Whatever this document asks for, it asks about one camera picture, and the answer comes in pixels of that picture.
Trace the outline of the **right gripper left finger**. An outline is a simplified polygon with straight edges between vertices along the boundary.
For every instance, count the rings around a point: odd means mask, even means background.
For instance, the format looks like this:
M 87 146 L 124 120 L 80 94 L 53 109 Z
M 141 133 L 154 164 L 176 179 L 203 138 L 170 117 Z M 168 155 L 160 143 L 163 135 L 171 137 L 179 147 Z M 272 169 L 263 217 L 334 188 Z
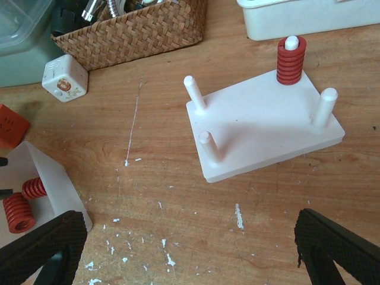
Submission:
M 22 284 L 37 270 L 35 284 L 72 284 L 87 228 L 69 210 L 1 248 L 1 284 Z

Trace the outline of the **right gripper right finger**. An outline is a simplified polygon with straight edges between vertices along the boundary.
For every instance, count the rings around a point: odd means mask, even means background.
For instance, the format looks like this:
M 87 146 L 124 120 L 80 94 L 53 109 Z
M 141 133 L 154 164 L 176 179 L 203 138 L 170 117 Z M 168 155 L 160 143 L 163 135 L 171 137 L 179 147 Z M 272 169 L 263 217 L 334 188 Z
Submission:
M 312 284 L 344 284 L 336 264 L 360 284 L 379 284 L 379 247 L 311 208 L 300 210 L 294 242 Z

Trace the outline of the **red large spring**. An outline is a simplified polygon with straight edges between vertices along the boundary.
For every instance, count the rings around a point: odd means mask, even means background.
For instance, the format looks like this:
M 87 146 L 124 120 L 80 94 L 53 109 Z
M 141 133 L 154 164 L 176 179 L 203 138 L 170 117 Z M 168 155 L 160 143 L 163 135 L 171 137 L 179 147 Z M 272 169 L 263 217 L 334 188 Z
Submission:
M 10 233 L 26 232 L 36 224 L 29 201 L 22 193 L 17 192 L 4 199 L 2 205 Z
M 293 85 L 300 81 L 307 47 L 306 40 L 296 36 L 298 47 L 294 50 L 286 49 L 286 40 L 281 39 L 277 45 L 277 81 L 282 85 Z

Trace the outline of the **white peg board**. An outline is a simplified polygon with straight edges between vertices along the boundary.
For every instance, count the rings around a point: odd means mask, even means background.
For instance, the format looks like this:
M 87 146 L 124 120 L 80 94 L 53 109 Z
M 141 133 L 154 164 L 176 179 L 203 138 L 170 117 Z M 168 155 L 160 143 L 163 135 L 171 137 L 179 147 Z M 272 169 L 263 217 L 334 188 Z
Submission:
M 286 49 L 298 47 L 288 36 Z M 340 143 L 343 127 L 333 115 L 337 90 L 318 91 L 304 70 L 282 85 L 277 67 L 208 95 L 193 76 L 184 78 L 186 104 L 202 174 L 207 182 L 283 162 Z

